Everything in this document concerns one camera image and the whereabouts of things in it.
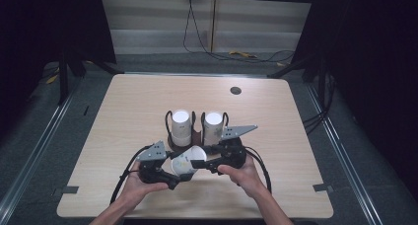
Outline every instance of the wooden table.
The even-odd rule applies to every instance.
[[[241,88],[239,95],[232,87]],[[76,194],[63,194],[62,217],[95,217],[107,208],[111,194],[131,157],[140,148],[163,140],[169,110],[226,112],[229,126],[257,124],[242,136],[245,146],[261,155],[270,174],[273,195],[290,217],[328,218],[333,209],[314,154],[284,80],[237,77],[116,75],[68,183]],[[170,159],[163,165],[171,173]],[[260,176],[262,171],[257,167]],[[128,214],[142,218],[259,218],[255,202],[227,176],[199,170],[175,190],[154,192]]]

